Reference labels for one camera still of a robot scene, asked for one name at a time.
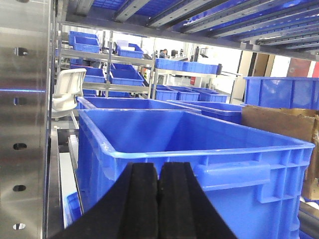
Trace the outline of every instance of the mounting hole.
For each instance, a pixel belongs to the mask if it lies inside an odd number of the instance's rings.
[[[26,105],[26,98],[23,98],[23,97],[15,97],[13,99],[13,104],[15,106],[24,106]]]
[[[26,149],[26,144],[25,143],[15,143],[13,145],[13,148],[15,150],[23,150],[23,149]]]
[[[25,228],[25,224],[24,223],[17,223],[13,225],[13,229],[15,230],[23,230]]]
[[[15,185],[14,187],[13,187],[13,190],[15,191],[15,192],[22,192],[22,191],[24,191],[26,189],[26,187],[24,186],[24,185]]]

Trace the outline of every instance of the brown cardboard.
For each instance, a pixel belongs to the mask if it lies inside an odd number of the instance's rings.
[[[306,109],[273,109],[246,106],[242,112],[242,125],[279,133],[314,143],[311,162],[306,171],[303,196],[319,200],[319,112]]]

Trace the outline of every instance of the blue plastic crate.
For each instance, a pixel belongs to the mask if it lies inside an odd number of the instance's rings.
[[[121,46],[118,46],[118,55],[132,58],[143,58],[143,50],[136,44],[129,43],[129,47],[134,47],[135,51],[122,50]]]
[[[105,97],[105,91],[102,91],[102,97]],[[109,97],[129,98],[130,93],[121,91],[109,91]]]
[[[220,94],[214,90],[210,90],[207,88],[195,88],[189,87],[192,91],[199,92],[199,101],[205,102],[221,102],[225,103],[227,101],[227,95]]]
[[[70,65],[70,69],[85,68],[86,74],[84,82],[105,83],[105,74],[103,69],[90,66]]]
[[[194,107],[201,110],[202,115],[210,116],[217,119],[225,120],[233,123],[241,122],[241,112],[243,106],[232,105],[217,102],[201,102],[201,101],[172,101],[182,106]]]
[[[187,111],[82,110],[80,188],[92,206],[129,162],[190,162],[215,209],[241,239],[297,239],[313,144]]]
[[[168,86],[168,88],[178,91],[177,100],[179,101],[197,101],[199,93],[189,90],[187,87]]]
[[[304,233],[302,231],[300,231],[299,236],[300,236],[300,239],[314,239],[314,238],[312,238],[311,236],[309,236],[308,234],[306,234],[306,233]]]
[[[83,59],[70,59],[70,63],[75,65],[82,65]]]
[[[178,91],[169,89],[167,87],[157,86],[155,93],[155,99],[160,101],[177,100]]]
[[[113,63],[111,65],[111,70],[136,71],[132,65],[116,64],[116,63]]]
[[[96,90],[83,90],[84,95],[96,95]]]
[[[75,36],[99,39],[98,36],[95,34],[78,32],[78,31],[69,31],[69,45],[70,46],[74,46],[74,37]]]
[[[206,65],[198,62],[184,62],[183,71],[203,74],[217,74],[218,65]]]
[[[200,110],[189,106],[141,98],[78,97],[78,102],[83,105],[83,109],[182,110],[201,113]]]
[[[74,37],[74,50],[86,52],[100,52],[99,41],[96,38]]]
[[[69,213],[71,215],[72,222],[75,222],[82,216],[78,193],[77,192],[72,193],[69,196],[67,196],[66,199],[67,199]]]
[[[182,71],[183,70],[183,61],[172,61],[162,58],[155,59],[155,67],[159,69]]]
[[[245,103],[270,108],[319,110],[319,78],[245,77]]]
[[[110,73],[110,81],[118,85],[141,86],[144,77],[137,71],[113,70]]]

